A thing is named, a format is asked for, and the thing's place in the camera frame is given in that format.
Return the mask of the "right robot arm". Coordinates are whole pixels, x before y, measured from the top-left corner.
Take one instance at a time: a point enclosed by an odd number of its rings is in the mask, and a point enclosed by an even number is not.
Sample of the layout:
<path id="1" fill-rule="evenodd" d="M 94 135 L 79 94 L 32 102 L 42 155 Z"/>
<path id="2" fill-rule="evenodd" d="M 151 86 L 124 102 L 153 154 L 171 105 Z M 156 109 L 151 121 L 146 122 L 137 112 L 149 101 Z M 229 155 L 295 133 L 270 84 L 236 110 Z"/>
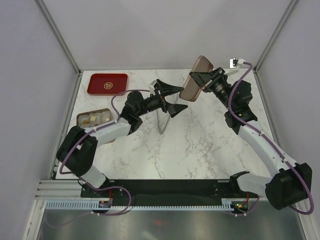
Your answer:
<path id="1" fill-rule="evenodd" d="M 189 77 L 200 91 L 213 93 L 226 107 L 228 127 L 250 145 L 269 171 L 269 178 L 250 172 L 232 175 L 229 193 L 238 198 L 250 192 L 267 198 L 277 210 L 289 207 L 302 215 L 313 213 L 312 169 L 307 163 L 297 163 L 265 133 L 249 107 L 250 83 L 243 76 L 234 84 L 228 83 L 228 74 L 221 67 L 207 72 L 191 71 Z"/>

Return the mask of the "gold box lid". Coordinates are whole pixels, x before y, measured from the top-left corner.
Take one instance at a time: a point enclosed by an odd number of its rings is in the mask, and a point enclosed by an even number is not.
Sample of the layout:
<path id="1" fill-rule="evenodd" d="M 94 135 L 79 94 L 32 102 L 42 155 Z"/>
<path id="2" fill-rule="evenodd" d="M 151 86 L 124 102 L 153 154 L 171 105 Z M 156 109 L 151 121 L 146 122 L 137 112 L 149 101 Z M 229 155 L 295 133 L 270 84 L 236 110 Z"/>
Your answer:
<path id="1" fill-rule="evenodd" d="M 205 56 L 200 55 L 188 74 L 183 85 L 184 90 L 179 93 L 179 97 L 188 102 L 195 102 L 202 91 L 201 87 L 204 85 L 204 81 L 201 80 L 199 74 L 209 73 L 213 68 L 214 65 Z"/>

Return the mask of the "metal tongs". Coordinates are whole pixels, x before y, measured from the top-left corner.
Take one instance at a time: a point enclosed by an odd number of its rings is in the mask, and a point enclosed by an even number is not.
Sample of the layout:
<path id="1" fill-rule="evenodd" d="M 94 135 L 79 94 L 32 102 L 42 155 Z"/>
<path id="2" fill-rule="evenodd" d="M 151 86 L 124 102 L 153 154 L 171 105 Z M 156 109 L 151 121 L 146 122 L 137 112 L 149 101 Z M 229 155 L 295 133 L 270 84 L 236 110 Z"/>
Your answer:
<path id="1" fill-rule="evenodd" d="M 178 99 L 178 94 L 166 96 L 165 100 L 171 104 L 175 104 Z M 157 129 L 160 135 L 163 135 L 165 129 L 171 119 L 170 114 L 168 112 L 163 112 L 161 108 L 156 110 L 156 119 L 157 119 Z"/>

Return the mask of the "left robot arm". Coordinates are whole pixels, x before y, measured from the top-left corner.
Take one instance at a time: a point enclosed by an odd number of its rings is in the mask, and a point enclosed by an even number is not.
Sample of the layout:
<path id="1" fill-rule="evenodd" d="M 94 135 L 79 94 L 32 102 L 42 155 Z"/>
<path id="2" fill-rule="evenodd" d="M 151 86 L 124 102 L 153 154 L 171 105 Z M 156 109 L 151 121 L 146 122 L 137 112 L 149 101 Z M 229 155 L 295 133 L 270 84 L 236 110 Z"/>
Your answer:
<path id="1" fill-rule="evenodd" d="M 164 113 L 169 113 L 170 117 L 175 117 L 185 110 L 187 105 L 169 103 L 165 97 L 183 90 L 183 87 L 158 80 L 149 90 L 150 96 L 147 98 L 143 97 L 140 89 L 129 90 L 122 111 L 116 113 L 116 119 L 89 128 L 73 126 L 56 153 L 57 160 L 61 162 L 60 174 L 66 174 L 63 168 L 67 167 L 69 173 L 92 187 L 94 194 L 105 197 L 109 193 L 110 186 L 106 182 L 108 178 L 94 165 L 97 149 L 137 131 L 143 123 L 142 115 L 161 109 Z"/>

